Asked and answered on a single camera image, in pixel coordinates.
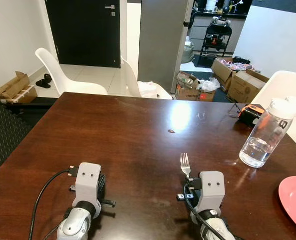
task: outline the water bottle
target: water bottle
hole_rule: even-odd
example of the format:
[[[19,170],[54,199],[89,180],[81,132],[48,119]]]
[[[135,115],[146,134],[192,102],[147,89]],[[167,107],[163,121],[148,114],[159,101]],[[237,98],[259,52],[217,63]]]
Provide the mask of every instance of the water bottle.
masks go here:
[[[243,145],[239,157],[245,164],[262,167],[296,116],[296,97],[273,98]]]

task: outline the wooden table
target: wooden table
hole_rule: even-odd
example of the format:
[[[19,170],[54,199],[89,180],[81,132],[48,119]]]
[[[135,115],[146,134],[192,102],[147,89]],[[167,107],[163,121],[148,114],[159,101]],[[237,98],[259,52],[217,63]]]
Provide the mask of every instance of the wooden table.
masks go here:
[[[192,176],[224,174],[222,216],[234,234],[245,240],[296,239],[296,225],[278,197],[280,182],[296,175],[296,144],[285,136],[262,168],[248,167],[238,153],[251,128],[228,115],[232,106],[65,92],[0,168],[0,239],[26,239],[41,187],[81,162],[102,166],[105,196],[116,201],[116,208],[104,208],[93,221],[89,239],[201,239],[185,204],[176,201],[184,182],[183,152]],[[34,239],[62,220],[74,199],[68,191],[74,182],[64,174],[46,189]]]

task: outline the fork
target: fork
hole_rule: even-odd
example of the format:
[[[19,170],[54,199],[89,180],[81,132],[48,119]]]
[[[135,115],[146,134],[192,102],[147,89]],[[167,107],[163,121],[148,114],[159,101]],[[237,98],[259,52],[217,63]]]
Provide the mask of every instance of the fork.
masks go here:
[[[187,178],[190,178],[190,165],[189,165],[189,159],[187,153],[181,153],[180,154],[180,164],[181,164],[181,170],[182,172],[187,176]]]

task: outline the slipper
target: slipper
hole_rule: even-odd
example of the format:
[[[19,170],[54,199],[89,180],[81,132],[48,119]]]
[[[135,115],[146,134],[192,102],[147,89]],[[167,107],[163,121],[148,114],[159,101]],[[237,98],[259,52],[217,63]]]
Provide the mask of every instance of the slipper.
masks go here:
[[[39,80],[39,81],[36,81],[36,85],[37,85],[38,87],[42,87],[42,88],[44,88],[44,89],[48,89],[48,88],[51,87],[49,84],[47,84],[46,82],[44,82],[44,79],[41,79],[41,80]]]
[[[45,74],[45,75],[43,75],[43,78],[44,78],[44,83],[45,84],[48,84],[49,82],[51,82],[51,76],[49,75],[49,74]]]

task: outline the white plastic chair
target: white plastic chair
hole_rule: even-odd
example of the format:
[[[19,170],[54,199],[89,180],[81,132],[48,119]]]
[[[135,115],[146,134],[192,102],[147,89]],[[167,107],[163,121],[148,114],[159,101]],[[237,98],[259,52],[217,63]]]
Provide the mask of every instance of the white plastic chair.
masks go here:
[[[35,54],[47,68],[59,95],[63,94],[63,92],[100,95],[108,94],[106,89],[99,84],[70,80],[63,73],[57,60],[46,49],[38,48]]]
[[[127,82],[130,94],[133,97],[142,98],[142,95],[140,94],[139,87],[138,87],[138,81],[137,81],[137,78],[134,74],[134,71],[133,71],[131,65],[125,59],[123,59],[122,56],[121,56],[121,63],[123,63],[122,67],[124,69],[122,69],[122,71],[124,71],[124,73],[125,73],[125,78],[126,78],[126,82]],[[152,84],[157,89],[157,95],[159,95],[158,99],[172,100],[171,95],[168,94],[167,91],[165,91],[160,85],[158,85],[155,82],[153,82]]]
[[[272,98],[284,99],[286,96],[296,97],[296,72],[278,71],[260,90],[252,104],[260,104],[266,109]],[[287,133],[296,142],[296,117]]]

